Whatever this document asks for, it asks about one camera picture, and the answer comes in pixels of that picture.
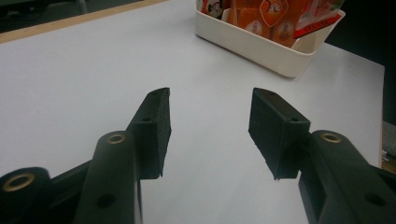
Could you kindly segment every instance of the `dark floor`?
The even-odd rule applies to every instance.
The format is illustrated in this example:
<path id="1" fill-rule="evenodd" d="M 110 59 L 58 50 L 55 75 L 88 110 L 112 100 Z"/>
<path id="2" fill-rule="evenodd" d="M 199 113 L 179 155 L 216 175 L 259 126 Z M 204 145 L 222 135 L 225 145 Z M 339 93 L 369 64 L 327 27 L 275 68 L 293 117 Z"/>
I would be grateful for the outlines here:
<path id="1" fill-rule="evenodd" d="M 2 17 L 0 8 L 0 33 L 21 29 L 45 22 L 57 21 L 81 15 L 81 9 L 76 2 L 59 2 L 50 4 L 45 9 L 37 6 L 30 9 L 25 15 L 13 14 Z M 86 0 L 88 12 L 94 12 L 110 7 L 130 4 L 139 0 Z M 370 7 L 373 2 L 369 0 L 346 0 L 342 6 L 346 16 L 335 27 L 326 42 L 338 48 L 345 49 L 361 57 L 367 58 L 385 66 L 385 80 L 383 91 L 383 120 L 384 136 L 387 139 L 396 139 L 396 63 L 393 53 L 396 44 L 393 43 L 393 32 L 396 27 L 396 17 L 393 16 L 392 7 L 381 7 L 374 10 Z M 385 0 L 378 0 L 375 4 L 387 6 Z M 396 155 L 396 143 L 384 144 Z"/>

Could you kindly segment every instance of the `white table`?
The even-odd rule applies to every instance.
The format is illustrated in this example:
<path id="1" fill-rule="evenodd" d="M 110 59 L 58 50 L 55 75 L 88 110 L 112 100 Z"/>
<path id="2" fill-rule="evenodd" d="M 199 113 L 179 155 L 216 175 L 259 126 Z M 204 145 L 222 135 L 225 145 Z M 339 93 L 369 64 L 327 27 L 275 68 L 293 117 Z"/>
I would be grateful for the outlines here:
<path id="1" fill-rule="evenodd" d="M 323 45 L 287 79 L 198 37 L 194 2 L 170 0 L 0 45 L 0 175 L 51 176 L 90 160 L 146 94 L 170 87 L 164 177 L 143 181 L 144 221 L 307 223 L 298 180 L 274 181 L 248 134 L 254 87 L 380 160 L 384 67 Z"/>

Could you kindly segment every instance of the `table edge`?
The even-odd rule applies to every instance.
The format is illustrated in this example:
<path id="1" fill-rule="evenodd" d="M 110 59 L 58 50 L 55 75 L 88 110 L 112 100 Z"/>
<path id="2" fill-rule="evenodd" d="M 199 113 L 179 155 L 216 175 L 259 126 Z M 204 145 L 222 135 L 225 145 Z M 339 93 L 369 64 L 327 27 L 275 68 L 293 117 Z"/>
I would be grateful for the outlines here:
<path id="1" fill-rule="evenodd" d="M 144 1 L 139 1 L 139 2 L 131 3 L 128 5 L 124 5 L 124 6 L 112 7 L 112 8 L 108 8 L 108 9 L 104 9 L 104 10 L 100 10 L 100 11 L 95 11 L 92 13 L 87 13 L 87 14 L 83 14 L 80 16 L 71 17 L 71 18 L 67 18 L 67 19 L 63 19 L 63 20 L 59 20 L 59 21 L 51 21 L 51 22 L 39 24 L 36 26 L 31 26 L 31 27 L 22 28 L 19 30 L 5 32 L 5 33 L 0 34 L 0 44 L 18 40 L 18 39 L 22 39 L 22 38 L 29 37 L 32 35 L 44 34 L 44 33 L 59 30 L 59 29 L 65 28 L 65 27 L 81 24 L 81 23 L 87 22 L 87 21 L 98 20 L 98 19 L 101 19 L 104 17 L 112 16 L 112 15 L 119 14 L 119 13 L 122 13 L 125 11 L 138 9 L 141 7 L 149 7 L 151 5 L 159 4 L 164 1 L 167 1 L 167 0 L 144 0 Z"/>

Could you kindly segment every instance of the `white bin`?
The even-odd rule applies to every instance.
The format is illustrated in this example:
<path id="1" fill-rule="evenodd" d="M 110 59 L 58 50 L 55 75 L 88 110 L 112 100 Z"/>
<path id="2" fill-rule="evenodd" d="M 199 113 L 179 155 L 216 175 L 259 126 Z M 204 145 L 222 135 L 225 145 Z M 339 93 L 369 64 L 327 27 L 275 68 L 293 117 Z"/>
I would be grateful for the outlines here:
<path id="1" fill-rule="evenodd" d="M 224 10 L 220 21 L 196 10 L 196 34 L 285 77 L 297 77 L 304 73 L 320 45 L 346 15 L 339 10 L 341 18 L 336 23 L 297 39 L 289 49 L 229 24 L 226 22 L 228 14 L 229 9 Z"/>

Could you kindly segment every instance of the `black plastic part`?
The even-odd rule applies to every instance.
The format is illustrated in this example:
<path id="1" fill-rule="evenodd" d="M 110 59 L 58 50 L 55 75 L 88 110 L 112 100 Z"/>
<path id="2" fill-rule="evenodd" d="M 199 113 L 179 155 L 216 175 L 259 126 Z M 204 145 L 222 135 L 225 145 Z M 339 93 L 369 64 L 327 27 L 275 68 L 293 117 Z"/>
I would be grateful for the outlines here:
<path id="1" fill-rule="evenodd" d="M 48 172 L 39 167 L 23 168 L 0 178 L 0 221 L 40 223 L 51 201 Z"/>
<path id="2" fill-rule="evenodd" d="M 274 179 L 295 178 L 299 144 L 309 135 L 310 121 L 276 93 L 253 90 L 248 131 Z"/>
<path id="3" fill-rule="evenodd" d="M 73 223 L 141 223 L 138 173 L 131 133 L 119 131 L 101 137 Z"/>
<path id="4" fill-rule="evenodd" d="M 90 163 L 86 161 L 51 179 L 53 199 L 43 224 L 69 224 L 73 221 Z"/>
<path id="5" fill-rule="evenodd" d="M 126 131 L 134 135 L 140 162 L 140 179 L 163 175 L 163 163 L 171 135 L 169 88 L 150 92 Z"/>
<path id="6" fill-rule="evenodd" d="M 300 180 L 309 223 L 396 223 L 396 195 L 347 138 L 317 131 L 306 151 L 318 175 Z"/>

